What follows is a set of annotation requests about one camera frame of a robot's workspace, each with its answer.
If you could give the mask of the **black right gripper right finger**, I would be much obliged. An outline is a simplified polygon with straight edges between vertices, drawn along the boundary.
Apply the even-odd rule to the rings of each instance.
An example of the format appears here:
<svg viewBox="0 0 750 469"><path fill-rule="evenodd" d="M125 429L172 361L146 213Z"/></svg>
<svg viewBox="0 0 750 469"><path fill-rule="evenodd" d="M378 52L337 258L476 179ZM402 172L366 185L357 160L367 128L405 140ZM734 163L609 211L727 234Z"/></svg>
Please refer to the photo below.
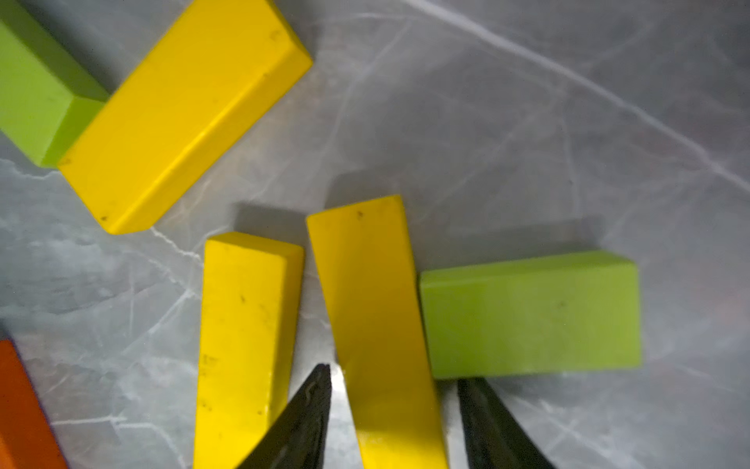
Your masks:
<svg viewBox="0 0 750 469"><path fill-rule="evenodd" d="M555 468L484 378L460 379L457 385L471 469Z"/></svg>

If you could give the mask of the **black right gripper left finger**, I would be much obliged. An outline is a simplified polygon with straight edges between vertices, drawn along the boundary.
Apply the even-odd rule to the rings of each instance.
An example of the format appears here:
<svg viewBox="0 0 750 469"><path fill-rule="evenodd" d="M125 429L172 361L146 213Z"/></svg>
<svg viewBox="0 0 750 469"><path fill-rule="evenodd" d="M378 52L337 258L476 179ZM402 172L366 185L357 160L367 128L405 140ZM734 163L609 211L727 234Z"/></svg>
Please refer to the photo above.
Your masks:
<svg viewBox="0 0 750 469"><path fill-rule="evenodd" d="M330 365L319 363L238 468L322 468L331 396Z"/></svg>

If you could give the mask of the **lime green block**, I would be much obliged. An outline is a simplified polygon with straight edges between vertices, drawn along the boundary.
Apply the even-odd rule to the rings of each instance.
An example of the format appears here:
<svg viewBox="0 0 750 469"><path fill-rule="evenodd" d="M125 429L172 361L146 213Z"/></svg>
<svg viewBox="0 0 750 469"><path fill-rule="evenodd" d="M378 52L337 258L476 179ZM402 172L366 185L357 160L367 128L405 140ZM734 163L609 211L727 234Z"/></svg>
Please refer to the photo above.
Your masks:
<svg viewBox="0 0 750 469"><path fill-rule="evenodd" d="M638 267L611 252L425 271L419 287L436 379L642 363Z"/></svg>
<svg viewBox="0 0 750 469"><path fill-rule="evenodd" d="M54 168L109 93L17 1L1 3L1 131Z"/></svg>

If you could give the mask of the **yellow block pair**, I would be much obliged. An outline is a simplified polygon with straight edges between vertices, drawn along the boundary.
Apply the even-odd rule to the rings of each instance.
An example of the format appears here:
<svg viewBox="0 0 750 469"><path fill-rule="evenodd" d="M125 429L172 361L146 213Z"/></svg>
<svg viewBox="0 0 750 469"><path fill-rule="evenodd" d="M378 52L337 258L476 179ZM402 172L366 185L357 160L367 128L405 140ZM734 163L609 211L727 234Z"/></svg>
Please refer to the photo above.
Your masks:
<svg viewBox="0 0 750 469"><path fill-rule="evenodd" d="M231 232L205 244L196 468L236 468L285 408L305 252Z"/></svg>
<svg viewBox="0 0 750 469"><path fill-rule="evenodd" d="M447 467L402 198L329 209L307 226L364 467Z"/></svg>

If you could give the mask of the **orange block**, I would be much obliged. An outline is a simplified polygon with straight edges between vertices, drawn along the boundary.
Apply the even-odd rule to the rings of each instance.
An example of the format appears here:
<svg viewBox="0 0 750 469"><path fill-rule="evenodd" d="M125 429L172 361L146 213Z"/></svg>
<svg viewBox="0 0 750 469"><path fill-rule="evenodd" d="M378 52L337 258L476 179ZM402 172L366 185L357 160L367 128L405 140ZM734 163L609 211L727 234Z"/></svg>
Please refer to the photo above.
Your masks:
<svg viewBox="0 0 750 469"><path fill-rule="evenodd" d="M68 468L10 339L1 341L1 467Z"/></svg>

